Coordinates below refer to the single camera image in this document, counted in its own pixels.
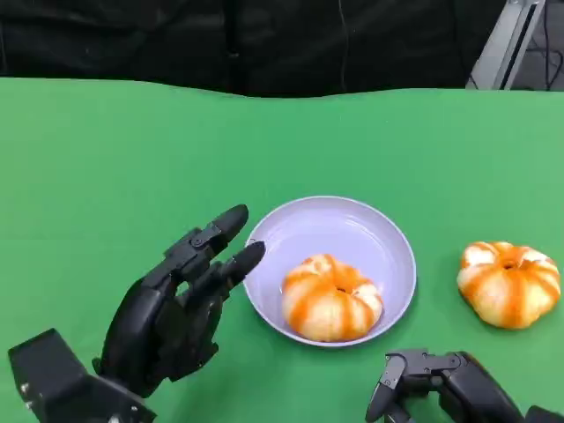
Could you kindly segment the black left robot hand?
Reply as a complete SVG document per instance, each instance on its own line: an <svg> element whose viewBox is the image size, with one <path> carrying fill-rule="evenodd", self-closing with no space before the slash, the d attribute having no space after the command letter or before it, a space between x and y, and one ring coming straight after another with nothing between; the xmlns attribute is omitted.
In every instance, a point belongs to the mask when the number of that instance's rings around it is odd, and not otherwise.
<svg viewBox="0 0 564 423"><path fill-rule="evenodd" d="M93 359L98 376L147 398L163 380L182 379L217 353L223 304L265 254L255 241L224 263L216 259L248 218L248 207L238 204L192 229L130 287Z"/></svg>

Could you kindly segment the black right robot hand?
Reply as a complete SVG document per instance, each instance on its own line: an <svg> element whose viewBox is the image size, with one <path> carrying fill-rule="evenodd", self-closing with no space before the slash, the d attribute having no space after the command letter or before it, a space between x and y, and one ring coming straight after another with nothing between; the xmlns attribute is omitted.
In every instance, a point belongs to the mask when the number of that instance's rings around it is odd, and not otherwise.
<svg viewBox="0 0 564 423"><path fill-rule="evenodd" d="M506 391L467 352L435 355L427 349L400 349L385 354L386 366L375 386L365 421L413 422L408 398L435 392L439 406L455 422L523 422Z"/></svg>

